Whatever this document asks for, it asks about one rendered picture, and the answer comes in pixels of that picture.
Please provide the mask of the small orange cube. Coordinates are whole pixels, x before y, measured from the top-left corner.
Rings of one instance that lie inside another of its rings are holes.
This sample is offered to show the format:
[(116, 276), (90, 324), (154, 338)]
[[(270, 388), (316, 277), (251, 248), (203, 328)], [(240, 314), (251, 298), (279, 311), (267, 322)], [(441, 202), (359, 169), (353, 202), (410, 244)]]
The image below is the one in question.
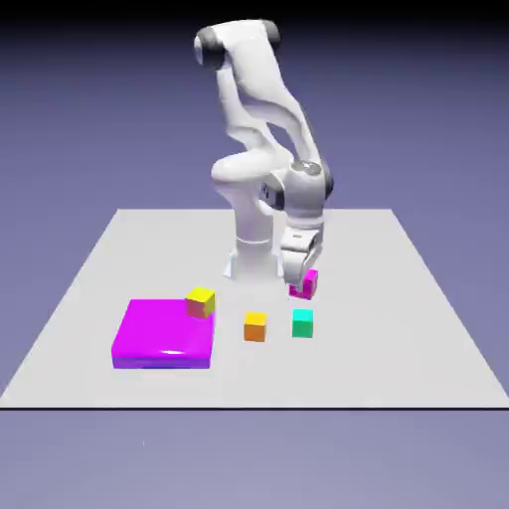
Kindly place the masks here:
[(248, 312), (244, 322), (244, 340), (264, 342), (266, 334), (266, 314)]

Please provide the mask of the small green cube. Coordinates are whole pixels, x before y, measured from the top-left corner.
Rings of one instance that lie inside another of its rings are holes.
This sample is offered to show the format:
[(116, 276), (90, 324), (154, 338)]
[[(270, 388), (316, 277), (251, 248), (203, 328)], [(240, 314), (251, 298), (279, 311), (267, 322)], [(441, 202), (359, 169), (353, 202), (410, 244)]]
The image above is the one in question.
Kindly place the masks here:
[(292, 337), (312, 338), (314, 313), (312, 309), (294, 309), (292, 312)]

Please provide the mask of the small yellow cube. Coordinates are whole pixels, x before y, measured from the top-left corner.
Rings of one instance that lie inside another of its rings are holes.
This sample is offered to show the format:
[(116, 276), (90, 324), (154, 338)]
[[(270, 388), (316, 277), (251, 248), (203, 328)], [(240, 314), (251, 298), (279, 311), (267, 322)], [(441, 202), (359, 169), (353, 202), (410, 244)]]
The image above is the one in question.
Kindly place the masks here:
[(186, 314), (207, 319), (215, 311), (215, 291), (203, 287), (193, 288), (185, 297)]

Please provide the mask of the large magenta box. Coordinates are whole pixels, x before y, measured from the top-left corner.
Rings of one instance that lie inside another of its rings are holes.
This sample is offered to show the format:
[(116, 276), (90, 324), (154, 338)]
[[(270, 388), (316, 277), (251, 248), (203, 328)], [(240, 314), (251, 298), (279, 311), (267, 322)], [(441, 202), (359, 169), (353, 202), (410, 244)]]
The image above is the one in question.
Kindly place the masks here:
[(196, 318), (183, 299), (132, 299), (111, 345), (115, 369), (208, 369), (215, 315)]

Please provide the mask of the small magenta cube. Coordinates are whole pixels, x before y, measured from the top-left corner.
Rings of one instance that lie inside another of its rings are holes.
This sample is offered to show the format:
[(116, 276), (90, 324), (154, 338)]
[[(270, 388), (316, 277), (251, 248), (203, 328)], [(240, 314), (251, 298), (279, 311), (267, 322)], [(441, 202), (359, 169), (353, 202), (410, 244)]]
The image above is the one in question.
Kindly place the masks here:
[(297, 288), (294, 285), (289, 287), (289, 295), (311, 300), (314, 296), (318, 282), (318, 271), (316, 269), (310, 269), (302, 280), (301, 286)]

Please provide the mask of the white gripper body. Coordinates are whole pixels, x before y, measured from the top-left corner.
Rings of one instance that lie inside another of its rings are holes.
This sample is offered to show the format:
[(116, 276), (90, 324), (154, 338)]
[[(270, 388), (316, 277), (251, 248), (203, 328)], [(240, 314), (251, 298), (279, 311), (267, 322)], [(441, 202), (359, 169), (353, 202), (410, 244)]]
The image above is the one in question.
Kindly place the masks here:
[(323, 229), (286, 227), (280, 242), (283, 279), (297, 284), (314, 266), (322, 252)]

